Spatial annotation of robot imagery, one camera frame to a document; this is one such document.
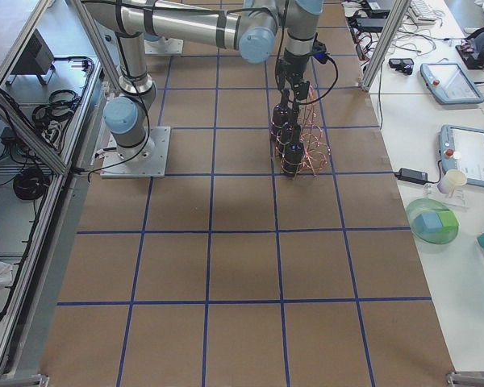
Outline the dark wine bottle carried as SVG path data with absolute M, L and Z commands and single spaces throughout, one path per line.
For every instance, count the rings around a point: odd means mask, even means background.
M 299 124 L 285 123 L 282 129 L 277 134 L 276 149 L 277 155 L 283 157 L 285 154 L 285 146 L 290 143 L 295 132 L 301 132 Z

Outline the dark wine bottle in basket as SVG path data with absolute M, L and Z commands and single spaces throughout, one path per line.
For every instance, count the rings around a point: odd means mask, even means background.
M 284 147 L 282 171 L 288 177 L 294 177 L 302 164 L 304 145 L 302 142 L 290 142 Z

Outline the black power adapter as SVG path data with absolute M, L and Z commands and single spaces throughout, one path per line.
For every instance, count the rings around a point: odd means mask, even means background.
M 394 173 L 394 176 L 399 181 L 406 181 L 417 185 L 425 185 L 428 183 L 428 175 L 419 170 L 400 168 Z

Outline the teach pendant far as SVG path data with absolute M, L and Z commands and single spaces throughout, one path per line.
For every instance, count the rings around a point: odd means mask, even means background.
M 480 104 L 484 96 L 458 63 L 423 63 L 419 72 L 435 99 L 443 105 Z

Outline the teach pendant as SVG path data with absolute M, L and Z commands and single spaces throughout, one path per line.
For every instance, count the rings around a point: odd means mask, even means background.
M 419 72 L 435 99 L 443 105 L 480 104 L 484 96 L 458 63 L 423 63 Z
M 441 166 L 463 172 L 470 185 L 484 187 L 484 130 L 446 124 L 440 129 Z

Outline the paper cup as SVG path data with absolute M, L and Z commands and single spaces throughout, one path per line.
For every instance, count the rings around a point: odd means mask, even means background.
M 467 176 L 458 169 L 449 169 L 437 184 L 438 191 L 446 197 L 452 197 L 456 189 L 467 184 Z

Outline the green bowl with blocks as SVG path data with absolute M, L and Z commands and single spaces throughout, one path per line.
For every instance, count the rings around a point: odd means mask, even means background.
M 411 230 L 418 238 L 433 244 L 447 244 L 455 240 L 459 222 L 445 204 L 430 198 L 412 201 L 406 208 Z

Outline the teach pendant near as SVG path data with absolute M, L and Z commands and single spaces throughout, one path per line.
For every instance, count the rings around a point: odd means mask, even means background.
M 484 187 L 484 130 L 446 124 L 440 129 L 441 166 L 463 172 L 470 185 Z

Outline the aluminium frame post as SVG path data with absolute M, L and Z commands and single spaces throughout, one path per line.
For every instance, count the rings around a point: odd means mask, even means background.
M 378 43 L 373 51 L 373 55 L 364 72 L 361 82 L 361 88 L 363 91 L 369 92 L 375 77 L 381 70 L 386 53 L 392 43 L 392 39 L 402 24 L 403 17 L 407 13 L 409 5 L 409 0 L 399 0 L 394 3 L 378 39 Z

